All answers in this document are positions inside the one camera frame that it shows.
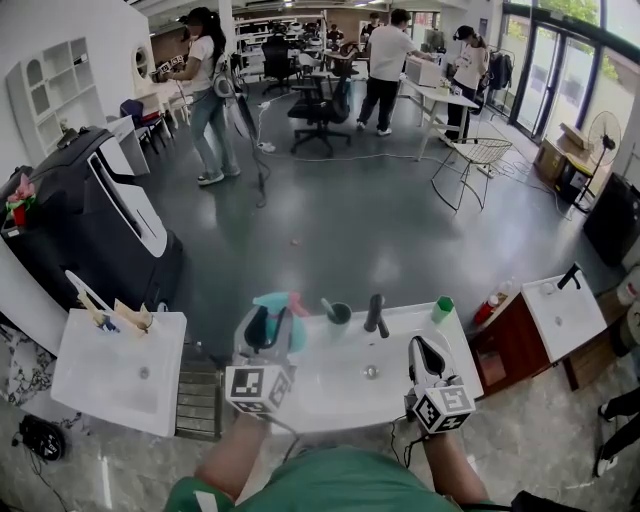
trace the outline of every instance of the chair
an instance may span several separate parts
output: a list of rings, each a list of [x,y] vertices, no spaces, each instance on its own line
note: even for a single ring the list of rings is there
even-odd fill
[[[120,105],[120,113],[122,116],[131,116],[133,126],[136,128],[136,137],[138,137],[138,140],[148,140],[155,153],[158,154],[158,150],[153,143],[152,137],[153,134],[157,132],[158,137],[160,137],[160,142],[162,142],[162,146],[165,148],[167,147],[160,131],[157,130],[158,127],[162,128],[164,124],[164,115],[160,114],[152,119],[144,119],[142,115],[143,110],[144,105],[138,100],[126,100]]]
[[[447,203],[449,207],[451,207],[453,210],[457,212],[460,209],[460,205],[462,204],[462,196],[464,196],[464,190],[465,188],[468,188],[476,196],[476,199],[480,203],[480,209],[484,210],[484,205],[487,202],[487,188],[489,188],[489,171],[491,170],[491,164],[500,160],[504,156],[504,154],[511,148],[512,146],[511,142],[508,142],[506,140],[501,140],[501,139],[467,138],[467,139],[458,139],[456,142],[452,143],[451,145],[453,146],[453,148],[447,155],[447,158],[442,162],[437,172],[433,175],[433,178],[431,178],[431,184],[433,185],[433,188],[436,191],[436,194],[438,194],[438,196],[440,196],[440,199],[442,199],[445,203]],[[462,158],[464,158],[467,161],[467,165],[464,171],[462,172],[462,176],[460,178],[460,181],[462,182],[462,193],[460,194],[460,200],[458,201],[457,206],[454,206],[447,199],[445,199],[445,197],[438,190],[438,187],[436,186],[436,182],[435,182],[436,176],[442,170],[442,168],[446,165],[445,162],[447,162],[449,158],[451,158],[451,155],[453,154],[454,151],[456,151]],[[471,164],[489,166],[488,171],[482,173],[487,178],[487,181],[484,187],[484,197],[482,200],[480,200],[480,196],[474,190],[474,188],[467,183],[467,178],[471,173]]]
[[[262,53],[264,54],[264,76],[276,78],[278,81],[269,85],[262,95],[267,94],[271,89],[279,87],[282,92],[290,89],[289,77],[295,75],[297,69],[294,61],[289,57],[291,46],[282,37],[273,36],[262,45]]]
[[[349,117],[349,70],[351,69],[351,62],[353,62],[355,57],[356,52],[354,51],[345,59],[347,65],[344,66],[343,73],[330,99],[325,100],[322,91],[322,80],[324,76],[311,75],[311,78],[315,82],[314,85],[299,85],[291,88],[294,91],[300,91],[303,97],[296,102],[287,115],[294,119],[306,119],[307,124],[312,125],[315,123],[316,125],[316,127],[312,129],[294,130],[293,133],[296,142],[291,148],[292,154],[296,153],[298,146],[315,138],[320,139],[327,146],[329,149],[329,158],[333,156],[333,146],[329,142],[328,137],[343,137],[347,140],[347,145],[351,145],[351,135],[329,130],[328,124],[341,124]],[[331,88],[331,79],[327,77],[327,80]]]

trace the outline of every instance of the electric fan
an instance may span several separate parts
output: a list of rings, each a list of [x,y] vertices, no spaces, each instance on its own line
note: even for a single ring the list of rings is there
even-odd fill
[[[589,130],[589,145],[593,148],[591,151],[591,160],[596,164],[593,175],[589,182],[585,185],[584,190],[578,197],[576,204],[579,204],[589,189],[589,185],[593,181],[602,165],[609,165],[618,153],[620,148],[620,124],[611,112],[600,112],[591,123]]]

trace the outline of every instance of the white shirt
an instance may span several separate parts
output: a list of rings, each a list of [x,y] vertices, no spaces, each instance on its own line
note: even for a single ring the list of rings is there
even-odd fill
[[[196,39],[189,50],[189,58],[194,57],[201,61],[200,69],[189,84],[189,90],[206,91],[210,89],[213,81],[213,39],[204,36]]]
[[[458,71],[453,79],[475,91],[480,77],[489,69],[489,52],[485,48],[474,48],[468,44],[456,59],[456,65]]]
[[[369,37],[371,45],[371,71],[369,75],[378,80],[397,82],[407,53],[416,49],[411,38],[398,27],[378,27]]]

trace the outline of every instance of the white wall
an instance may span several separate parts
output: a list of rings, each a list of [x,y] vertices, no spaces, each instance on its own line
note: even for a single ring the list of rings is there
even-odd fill
[[[91,69],[105,115],[134,96],[132,53],[151,41],[147,18],[122,0],[0,1],[0,183],[29,164],[15,124],[4,77],[20,60],[55,44],[87,39]]]

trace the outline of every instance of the woman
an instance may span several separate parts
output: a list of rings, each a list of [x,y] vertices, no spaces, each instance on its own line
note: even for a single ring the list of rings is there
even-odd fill
[[[206,7],[198,7],[189,13],[187,27],[194,39],[189,50],[187,67],[184,71],[167,73],[164,77],[191,82],[188,86],[189,92],[193,95],[191,136],[205,166],[205,172],[198,177],[198,185],[205,186],[218,183],[226,176],[240,174],[233,147],[226,135],[224,99],[213,90],[214,71],[227,40],[220,28],[218,13],[212,13]],[[213,129],[220,163],[204,137],[208,123]]]
[[[473,28],[468,25],[458,27],[456,34],[453,36],[454,41],[463,41],[465,47],[462,53],[456,59],[456,74],[453,76],[453,85],[462,89],[462,95],[474,101],[476,89],[480,78],[489,69],[489,52],[487,45],[482,37],[476,34]],[[447,124],[451,126],[460,126],[462,124],[462,111],[464,107],[460,105],[452,105],[449,103],[449,121]],[[469,110],[467,109],[467,120],[464,125],[464,132],[447,131],[445,135],[448,139],[456,140],[466,139],[469,132]]]

